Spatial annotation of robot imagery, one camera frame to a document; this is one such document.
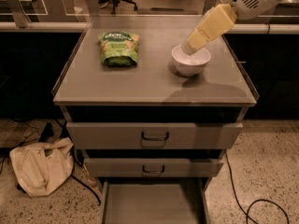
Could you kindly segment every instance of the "bowl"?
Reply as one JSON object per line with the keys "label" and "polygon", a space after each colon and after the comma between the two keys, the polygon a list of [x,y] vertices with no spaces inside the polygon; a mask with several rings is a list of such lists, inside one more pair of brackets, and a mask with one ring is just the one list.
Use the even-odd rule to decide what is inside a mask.
{"label": "bowl", "polygon": [[171,55],[174,59],[175,67],[185,77],[191,77],[203,72],[211,55],[207,49],[199,49],[193,55],[183,52],[181,45],[172,49]]}

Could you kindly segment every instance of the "green snack bag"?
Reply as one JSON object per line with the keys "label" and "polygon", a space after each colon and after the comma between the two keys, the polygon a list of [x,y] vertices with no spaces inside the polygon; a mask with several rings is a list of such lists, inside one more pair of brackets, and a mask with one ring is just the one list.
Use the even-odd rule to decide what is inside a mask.
{"label": "green snack bag", "polygon": [[108,66],[130,66],[137,64],[139,35],[125,32],[102,33],[101,62]]}

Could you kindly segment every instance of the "cloth bag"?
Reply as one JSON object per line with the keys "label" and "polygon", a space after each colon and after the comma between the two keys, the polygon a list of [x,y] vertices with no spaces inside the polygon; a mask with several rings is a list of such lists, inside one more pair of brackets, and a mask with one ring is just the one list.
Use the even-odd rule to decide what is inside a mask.
{"label": "cloth bag", "polygon": [[74,162],[69,138],[12,149],[9,156],[20,186],[29,196],[48,196],[71,175]]}

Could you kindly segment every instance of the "countertop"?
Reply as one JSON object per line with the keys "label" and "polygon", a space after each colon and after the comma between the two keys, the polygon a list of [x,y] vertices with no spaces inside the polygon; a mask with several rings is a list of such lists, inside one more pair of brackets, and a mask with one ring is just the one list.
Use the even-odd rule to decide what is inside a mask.
{"label": "countertop", "polygon": [[[206,45],[211,60],[203,74],[183,77],[171,50],[200,21],[199,16],[95,17],[54,97],[56,105],[238,105],[256,101],[222,37]],[[140,35],[138,64],[101,64],[98,35]]]}

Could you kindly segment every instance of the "drawer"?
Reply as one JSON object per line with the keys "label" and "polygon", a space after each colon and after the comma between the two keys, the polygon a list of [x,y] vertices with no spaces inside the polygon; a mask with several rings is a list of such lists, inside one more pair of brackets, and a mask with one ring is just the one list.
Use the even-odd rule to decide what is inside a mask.
{"label": "drawer", "polygon": [[90,159],[84,160],[99,177],[213,177],[223,163],[213,159]]}
{"label": "drawer", "polygon": [[227,149],[242,131],[241,123],[84,123],[67,130],[77,149]]}
{"label": "drawer", "polygon": [[102,224],[209,224],[200,178],[108,179]]}

